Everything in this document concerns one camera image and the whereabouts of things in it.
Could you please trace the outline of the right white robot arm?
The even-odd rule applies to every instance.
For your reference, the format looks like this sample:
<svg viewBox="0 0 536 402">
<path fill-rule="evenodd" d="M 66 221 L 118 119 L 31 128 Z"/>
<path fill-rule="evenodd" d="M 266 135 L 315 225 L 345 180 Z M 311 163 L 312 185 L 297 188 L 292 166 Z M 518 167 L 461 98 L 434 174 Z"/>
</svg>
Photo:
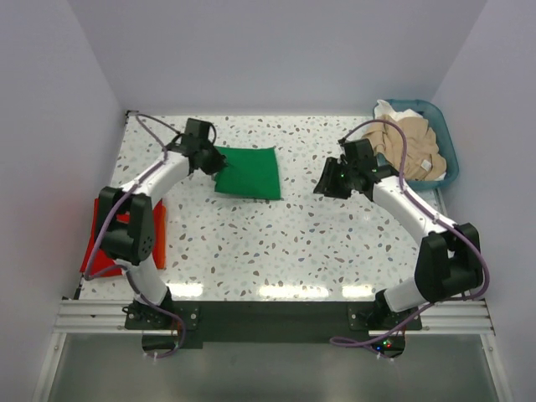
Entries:
<svg viewBox="0 0 536 402">
<path fill-rule="evenodd" d="M 315 193 L 340 199 L 362 194 L 396 218 L 419 247 L 414 273 L 375 296 L 366 317 L 369 327 L 393 328 L 416 307 L 488 285 L 472 224 L 457 224 L 427 205 L 396 169 L 378 165 L 369 141 L 340 144 L 342 154 L 326 160 Z"/>
</svg>

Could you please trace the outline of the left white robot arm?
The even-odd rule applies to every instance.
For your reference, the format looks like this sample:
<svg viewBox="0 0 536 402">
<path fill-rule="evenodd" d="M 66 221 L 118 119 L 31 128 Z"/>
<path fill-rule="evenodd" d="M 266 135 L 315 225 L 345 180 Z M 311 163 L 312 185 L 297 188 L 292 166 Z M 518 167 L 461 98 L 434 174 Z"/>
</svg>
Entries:
<svg viewBox="0 0 536 402">
<path fill-rule="evenodd" d="M 166 122 L 136 113 L 133 116 L 162 148 L 157 159 L 131 181 L 120 187 L 104 187 L 98 196 L 94 246 L 85 269 L 90 274 L 96 252 L 101 250 L 124 270 L 136 294 L 146 304 L 144 318 L 155 328 L 165 328 L 173 320 L 173 308 L 164 302 L 169 290 L 160 279 L 152 258 L 156 245 L 153 209 L 179 182 L 200 170 L 214 175 L 226 166 L 225 156 L 215 147 L 217 131 L 213 123 L 187 119 L 184 131 L 175 131 L 168 143 L 161 141 L 144 122 Z"/>
</svg>

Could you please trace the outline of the green polo shirt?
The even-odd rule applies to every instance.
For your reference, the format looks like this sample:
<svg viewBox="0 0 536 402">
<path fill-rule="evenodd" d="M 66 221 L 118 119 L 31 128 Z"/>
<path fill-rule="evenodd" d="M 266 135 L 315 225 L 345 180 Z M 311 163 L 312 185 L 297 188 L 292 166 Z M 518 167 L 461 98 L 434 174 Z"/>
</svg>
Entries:
<svg viewBox="0 0 536 402">
<path fill-rule="evenodd" d="M 226 166 L 215 175 L 215 192 L 240 198 L 281 198 L 274 147 L 217 147 L 217 150 L 225 156 Z"/>
</svg>

